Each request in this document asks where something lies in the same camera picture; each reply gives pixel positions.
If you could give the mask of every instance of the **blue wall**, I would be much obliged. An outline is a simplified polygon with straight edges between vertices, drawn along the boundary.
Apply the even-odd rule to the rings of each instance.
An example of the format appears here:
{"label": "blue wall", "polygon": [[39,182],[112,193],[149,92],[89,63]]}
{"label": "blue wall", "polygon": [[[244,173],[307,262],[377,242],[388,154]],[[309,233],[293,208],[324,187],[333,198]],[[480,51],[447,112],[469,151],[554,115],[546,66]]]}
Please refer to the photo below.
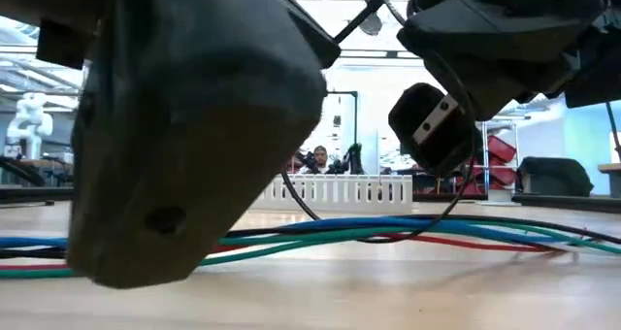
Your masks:
{"label": "blue wall", "polygon": [[[621,102],[613,103],[612,107],[619,127]],[[595,186],[593,194],[610,194],[608,176],[598,171],[598,165],[612,161],[611,129],[605,105],[567,109],[564,123],[565,156],[577,160],[586,169]]]}

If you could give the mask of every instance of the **white robot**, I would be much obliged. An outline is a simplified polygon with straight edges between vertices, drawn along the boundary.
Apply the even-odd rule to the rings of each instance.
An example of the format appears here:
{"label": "white robot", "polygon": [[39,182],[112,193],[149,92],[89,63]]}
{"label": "white robot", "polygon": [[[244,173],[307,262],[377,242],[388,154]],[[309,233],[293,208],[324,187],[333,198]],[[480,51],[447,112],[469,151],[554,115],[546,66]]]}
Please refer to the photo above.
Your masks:
{"label": "white robot", "polygon": [[[46,94],[32,92],[24,93],[17,101],[16,116],[7,128],[5,156],[16,157],[22,154],[28,159],[39,159],[41,137],[49,136],[53,131],[53,119],[43,110],[46,102]],[[26,149],[21,148],[19,140],[26,140]]]}

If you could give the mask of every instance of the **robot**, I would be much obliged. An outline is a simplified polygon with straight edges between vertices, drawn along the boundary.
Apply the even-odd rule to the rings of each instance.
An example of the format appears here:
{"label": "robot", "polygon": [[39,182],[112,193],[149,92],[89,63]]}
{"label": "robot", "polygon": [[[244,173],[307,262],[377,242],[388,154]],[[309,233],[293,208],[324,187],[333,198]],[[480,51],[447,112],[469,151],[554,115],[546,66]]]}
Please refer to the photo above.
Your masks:
{"label": "robot", "polygon": [[[5,156],[40,158],[42,136],[49,136],[53,131],[53,118],[43,110],[46,102],[44,93],[32,92],[24,93],[17,101],[16,115],[7,128],[7,145],[12,151],[10,154],[5,151]],[[19,140],[26,141],[26,149],[21,149]]]}
{"label": "robot", "polygon": [[[0,14],[40,24],[38,58],[81,67],[92,52],[69,265],[115,288],[189,276],[311,133],[321,70],[384,5],[448,91],[413,82],[389,116],[431,174],[468,158],[474,122],[510,100],[621,98],[620,0],[410,0],[406,16],[365,1],[332,37],[295,0],[0,0]],[[248,148],[260,166],[212,166],[223,150],[245,163]]]}

